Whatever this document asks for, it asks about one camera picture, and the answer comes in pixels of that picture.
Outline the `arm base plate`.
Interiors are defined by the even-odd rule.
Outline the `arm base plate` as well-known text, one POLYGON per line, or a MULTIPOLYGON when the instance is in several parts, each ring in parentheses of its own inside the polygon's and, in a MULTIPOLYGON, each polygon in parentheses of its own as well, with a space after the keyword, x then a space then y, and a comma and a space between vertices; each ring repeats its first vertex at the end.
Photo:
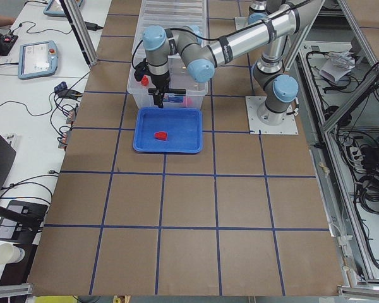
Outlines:
POLYGON ((246 96, 246 110, 251 134, 298 135, 295 114, 289 104, 286 112, 274 113, 268 110, 266 96, 246 96))
POLYGON ((247 16, 245 16, 245 17, 242 17, 242 16, 235 17, 234 18, 234 23, 235 23, 236 31, 239 31, 239 30, 241 30, 241 29, 249 26, 249 21, 248 21, 248 17, 247 16))

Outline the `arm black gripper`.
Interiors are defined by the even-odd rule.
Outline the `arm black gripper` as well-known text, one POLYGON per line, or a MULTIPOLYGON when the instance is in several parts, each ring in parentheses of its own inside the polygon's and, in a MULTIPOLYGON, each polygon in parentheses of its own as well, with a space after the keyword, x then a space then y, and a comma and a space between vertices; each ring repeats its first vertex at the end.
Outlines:
MULTIPOLYGON (((169 88, 169 84, 171 81, 170 72, 167 71, 164 74, 151 74, 151 81, 154 84, 155 88, 164 89, 169 88)), ((163 109, 163 93, 154 93, 153 94, 153 102, 155 106, 163 109)))

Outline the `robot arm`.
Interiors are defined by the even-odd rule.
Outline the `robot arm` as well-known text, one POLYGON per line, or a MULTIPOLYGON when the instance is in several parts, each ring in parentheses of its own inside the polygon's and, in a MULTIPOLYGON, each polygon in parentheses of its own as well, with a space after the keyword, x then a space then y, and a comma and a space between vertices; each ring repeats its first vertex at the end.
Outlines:
POLYGON ((283 51, 288 37, 300 33, 317 17, 322 1, 282 1, 276 8, 266 5, 266 12, 255 12, 248 25, 235 32, 212 39, 202 46, 198 27, 163 28, 152 25, 142 34, 146 57, 134 66, 135 80, 149 76, 153 87, 148 89, 156 106, 162 108, 166 93, 182 94, 183 89, 170 88, 168 57, 178 54, 190 76, 197 83, 213 78, 218 66, 227 64, 259 47, 261 58, 253 66, 253 77, 267 97, 257 110, 259 120, 278 126, 298 94, 297 81, 283 72, 283 51))
POLYGON ((188 73, 197 83, 208 82, 215 69, 231 62, 235 57, 256 49, 257 30, 266 36, 266 43, 276 38, 274 26, 267 15, 268 1, 253 1, 249 7, 250 24, 241 30, 212 39, 202 46, 204 39, 197 26, 182 28, 163 28, 152 25, 143 32, 143 45, 146 59, 144 74, 149 75, 154 88, 148 93, 153 97, 154 105, 163 108, 166 93, 180 94, 185 90, 170 88, 169 56, 179 54, 188 73))

